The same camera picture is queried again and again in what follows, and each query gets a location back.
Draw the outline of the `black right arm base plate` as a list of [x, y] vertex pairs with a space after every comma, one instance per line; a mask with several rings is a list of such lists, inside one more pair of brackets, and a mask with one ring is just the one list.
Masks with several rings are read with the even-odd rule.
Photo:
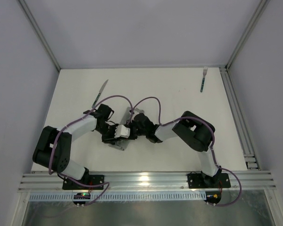
[[191, 189], [200, 188], [230, 188], [231, 182], [227, 173], [218, 172], [211, 177], [202, 172], [190, 172], [187, 174], [188, 187]]

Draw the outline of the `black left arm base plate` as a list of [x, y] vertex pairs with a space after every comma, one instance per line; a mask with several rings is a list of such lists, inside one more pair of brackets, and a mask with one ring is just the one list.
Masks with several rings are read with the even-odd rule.
[[105, 176], [101, 174], [85, 175], [81, 180], [66, 178], [62, 185], [63, 190], [103, 190]]

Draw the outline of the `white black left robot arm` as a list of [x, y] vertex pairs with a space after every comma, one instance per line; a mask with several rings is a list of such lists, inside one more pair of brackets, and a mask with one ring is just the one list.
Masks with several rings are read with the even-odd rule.
[[113, 113], [109, 106], [100, 104], [98, 109], [85, 111], [81, 117], [64, 127], [46, 126], [33, 153], [33, 162], [48, 168], [49, 173], [56, 172], [80, 186], [94, 186], [89, 170], [70, 159], [72, 143], [91, 131], [106, 135], [108, 121]]

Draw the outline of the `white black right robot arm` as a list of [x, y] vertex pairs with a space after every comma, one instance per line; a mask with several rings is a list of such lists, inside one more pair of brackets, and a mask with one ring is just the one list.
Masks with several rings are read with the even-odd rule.
[[182, 116], [166, 125], [154, 124], [144, 113], [137, 114], [128, 124], [130, 129], [129, 140], [145, 136], [152, 143], [162, 143], [167, 139], [179, 137], [192, 150], [200, 154], [201, 177], [207, 187], [219, 183], [219, 170], [208, 158], [208, 148], [213, 142], [215, 128], [212, 124], [190, 111], [185, 111]]

